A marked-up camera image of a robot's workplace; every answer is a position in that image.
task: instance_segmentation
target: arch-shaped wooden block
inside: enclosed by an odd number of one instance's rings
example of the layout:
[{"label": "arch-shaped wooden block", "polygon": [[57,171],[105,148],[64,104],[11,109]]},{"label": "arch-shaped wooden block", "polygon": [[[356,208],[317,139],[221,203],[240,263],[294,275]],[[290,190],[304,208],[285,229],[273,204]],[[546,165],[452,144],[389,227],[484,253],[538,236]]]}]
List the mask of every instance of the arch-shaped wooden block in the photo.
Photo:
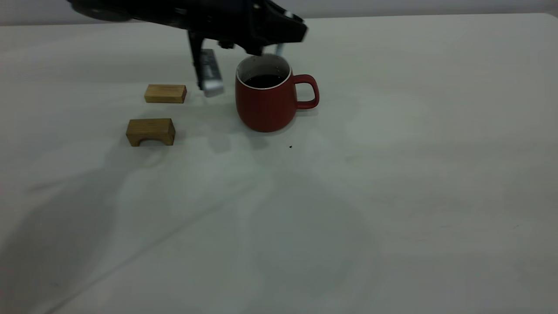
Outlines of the arch-shaped wooden block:
[{"label": "arch-shaped wooden block", "polygon": [[174,143],[176,131],[171,119],[132,119],[126,137],[130,145],[139,146],[143,140],[160,140],[166,145]]}]

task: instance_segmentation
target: wooden bridge block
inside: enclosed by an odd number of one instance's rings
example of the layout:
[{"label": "wooden bridge block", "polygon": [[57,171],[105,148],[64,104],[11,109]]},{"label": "wooden bridge block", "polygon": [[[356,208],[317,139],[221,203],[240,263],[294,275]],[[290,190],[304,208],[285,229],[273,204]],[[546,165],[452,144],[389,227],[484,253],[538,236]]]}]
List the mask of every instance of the wooden bridge block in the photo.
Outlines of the wooden bridge block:
[{"label": "wooden bridge block", "polygon": [[145,91],[146,102],[184,103],[186,86],[150,84]]},{"label": "wooden bridge block", "polygon": [[132,146],[139,146],[143,140],[160,140],[166,145],[172,145],[175,134],[171,119],[130,120],[126,130],[126,137]]}]

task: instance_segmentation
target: mug handle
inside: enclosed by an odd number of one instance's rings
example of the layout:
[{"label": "mug handle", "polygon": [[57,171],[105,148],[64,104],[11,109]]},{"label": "mug handle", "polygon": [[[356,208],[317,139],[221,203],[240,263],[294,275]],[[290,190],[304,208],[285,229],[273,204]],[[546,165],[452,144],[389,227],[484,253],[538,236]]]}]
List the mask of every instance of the mug handle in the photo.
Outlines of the mug handle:
[{"label": "mug handle", "polygon": [[318,90],[318,84],[316,84],[316,80],[308,74],[299,74],[293,77],[295,79],[295,84],[300,83],[307,83],[312,86],[314,90],[314,99],[310,101],[297,101],[296,108],[297,109],[311,109],[318,105],[320,102],[320,91]]}]

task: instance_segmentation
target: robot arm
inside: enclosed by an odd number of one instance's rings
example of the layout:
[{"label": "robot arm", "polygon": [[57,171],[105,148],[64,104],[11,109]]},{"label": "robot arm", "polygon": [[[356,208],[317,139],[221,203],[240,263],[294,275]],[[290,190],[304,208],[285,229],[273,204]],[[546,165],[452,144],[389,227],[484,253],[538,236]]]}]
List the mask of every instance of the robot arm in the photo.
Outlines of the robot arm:
[{"label": "robot arm", "polygon": [[267,45],[301,42],[307,30],[300,17],[285,16],[285,10],[270,0],[68,1],[75,11],[97,20],[135,19],[188,30],[198,86],[206,96],[219,94],[223,86],[213,51],[201,48],[204,39],[261,55]]}]

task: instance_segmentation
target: white wall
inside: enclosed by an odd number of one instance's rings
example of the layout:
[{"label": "white wall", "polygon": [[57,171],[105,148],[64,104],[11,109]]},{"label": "white wall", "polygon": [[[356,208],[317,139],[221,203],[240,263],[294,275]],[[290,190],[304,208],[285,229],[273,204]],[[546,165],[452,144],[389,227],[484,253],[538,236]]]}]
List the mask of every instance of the white wall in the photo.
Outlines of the white wall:
[{"label": "white wall", "polygon": [[[302,17],[543,12],[556,0],[276,0]],[[0,0],[0,25],[96,22],[66,0]]]}]

